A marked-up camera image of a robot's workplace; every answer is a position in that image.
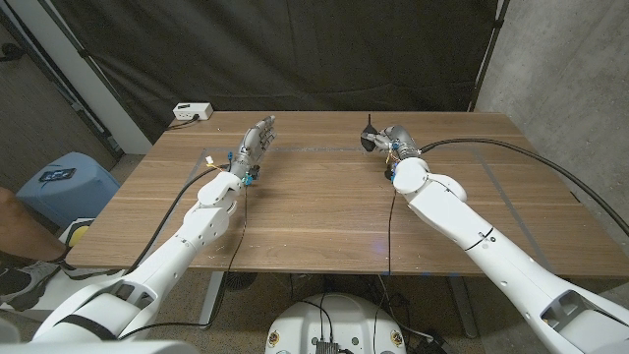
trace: white cable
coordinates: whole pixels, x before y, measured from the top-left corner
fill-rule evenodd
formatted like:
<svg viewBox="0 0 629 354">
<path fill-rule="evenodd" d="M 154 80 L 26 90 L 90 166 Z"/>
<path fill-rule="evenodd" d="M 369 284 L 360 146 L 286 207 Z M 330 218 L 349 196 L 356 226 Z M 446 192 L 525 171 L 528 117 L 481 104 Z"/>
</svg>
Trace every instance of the white cable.
<svg viewBox="0 0 629 354">
<path fill-rule="evenodd" d="M 386 296 L 386 303 L 387 303 L 387 304 L 389 304 L 389 307 L 390 307 L 391 300 L 389 299 L 389 293 L 388 293 L 388 290 L 386 290 L 386 286 L 384 285 L 384 280 L 382 280 L 382 275 L 380 275 L 380 274 L 379 274 L 379 275 L 377 276 L 377 278 L 378 278 L 378 279 L 380 279 L 380 284 L 382 284 L 382 289 L 384 289 L 384 296 Z M 403 324 L 400 324 L 400 322 L 399 322 L 399 321 L 397 321 L 397 319 L 395 318 L 395 315 L 393 315 L 393 310 L 391 310 L 391 318 L 393 318 L 393 320 L 394 320 L 394 321 L 395 321 L 395 322 L 396 322 L 399 326 L 401 326 L 402 328 L 404 328 L 404 329 L 406 329 L 406 330 L 408 330 L 408 331 L 410 331 L 410 332 L 412 332 L 412 333 L 414 333 L 414 334 L 416 334 L 416 335 L 421 335 L 421 336 L 424 336 L 425 338 L 427 338 L 427 339 L 429 340 L 429 343 L 430 343 L 430 342 L 432 342 L 432 341 L 434 340 L 434 337 L 432 337 L 432 335 L 430 335 L 430 334 L 426 334 L 426 333 L 420 332 L 420 331 L 418 331 L 418 330 L 414 330 L 414 329 L 412 329 L 412 328 L 409 328 L 409 327 L 407 327 L 407 326 L 405 326 L 405 325 L 403 325 Z"/>
</svg>

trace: blue stool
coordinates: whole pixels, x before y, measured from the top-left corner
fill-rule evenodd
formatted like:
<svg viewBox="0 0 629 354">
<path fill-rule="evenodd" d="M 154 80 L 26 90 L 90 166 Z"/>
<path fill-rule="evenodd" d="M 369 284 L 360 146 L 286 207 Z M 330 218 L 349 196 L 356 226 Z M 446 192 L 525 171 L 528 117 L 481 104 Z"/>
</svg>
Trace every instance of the blue stool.
<svg viewBox="0 0 629 354">
<path fill-rule="evenodd" d="M 97 217 L 119 188 L 93 158 L 70 152 L 32 176 L 16 197 L 65 229 L 80 217 Z"/>
</svg>

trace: power strip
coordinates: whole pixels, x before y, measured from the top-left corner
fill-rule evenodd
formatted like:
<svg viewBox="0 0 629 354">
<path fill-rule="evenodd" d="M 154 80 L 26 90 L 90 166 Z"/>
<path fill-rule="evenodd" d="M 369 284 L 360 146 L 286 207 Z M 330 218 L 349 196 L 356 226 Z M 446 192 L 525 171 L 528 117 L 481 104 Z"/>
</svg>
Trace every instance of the power strip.
<svg viewBox="0 0 629 354">
<path fill-rule="evenodd" d="M 213 112 L 209 103 L 179 103 L 173 108 L 177 120 L 192 120 L 195 114 L 199 115 L 199 120 L 208 120 Z"/>
</svg>

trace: table leg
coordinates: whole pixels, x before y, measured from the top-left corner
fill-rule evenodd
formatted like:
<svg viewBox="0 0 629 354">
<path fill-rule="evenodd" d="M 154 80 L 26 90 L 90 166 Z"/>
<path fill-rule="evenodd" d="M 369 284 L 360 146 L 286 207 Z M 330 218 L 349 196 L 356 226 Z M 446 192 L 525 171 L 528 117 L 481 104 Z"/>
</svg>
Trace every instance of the table leg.
<svg viewBox="0 0 629 354">
<path fill-rule="evenodd" d="M 479 336 L 479 330 L 477 329 L 476 322 L 474 321 L 472 304 L 470 303 L 468 288 L 465 286 L 465 281 L 462 276 L 448 276 L 448 282 L 450 283 L 450 289 L 452 289 L 454 303 L 459 311 L 463 331 L 468 338 L 476 338 Z"/>
<path fill-rule="evenodd" d="M 205 300 L 203 301 L 203 308 L 200 310 L 199 323 L 209 324 L 209 320 L 213 317 L 216 308 L 216 301 L 220 293 L 220 285 L 223 282 L 224 271 L 213 271 L 209 283 L 207 284 L 207 290 L 205 291 Z"/>
</svg>

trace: yellow object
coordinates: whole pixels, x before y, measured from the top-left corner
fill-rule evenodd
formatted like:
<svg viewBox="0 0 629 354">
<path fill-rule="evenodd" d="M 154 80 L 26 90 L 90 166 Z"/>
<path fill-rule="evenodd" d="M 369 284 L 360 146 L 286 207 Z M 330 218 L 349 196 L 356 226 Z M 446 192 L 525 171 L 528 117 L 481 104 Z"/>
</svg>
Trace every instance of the yellow object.
<svg viewBox="0 0 629 354">
<path fill-rule="evenodd" d="M 207 165 L 207 167 L 214 167 L 214 168 L 216 168 L 216 169 L 218 169 L 218 170 L 224 171 L 224 169 L 222 169 L 222 168 L 220 168 L 220 167 L 216 166 L 216 165 L 215 165 L 215 164 L 213 164 L 213 163 L 209 163 L 209 164 Z"/>
<path fill-rule="evenodd" d="M 68 242 L 68 246 L 75 247 L 76 244 L 79 243 L 83 235 L 86 234 L 86 231 L 89 229 L 89 226 L 81 226 L 75 230 L 75 232 L 70 235 L 70 242 Z"/>
</svg>

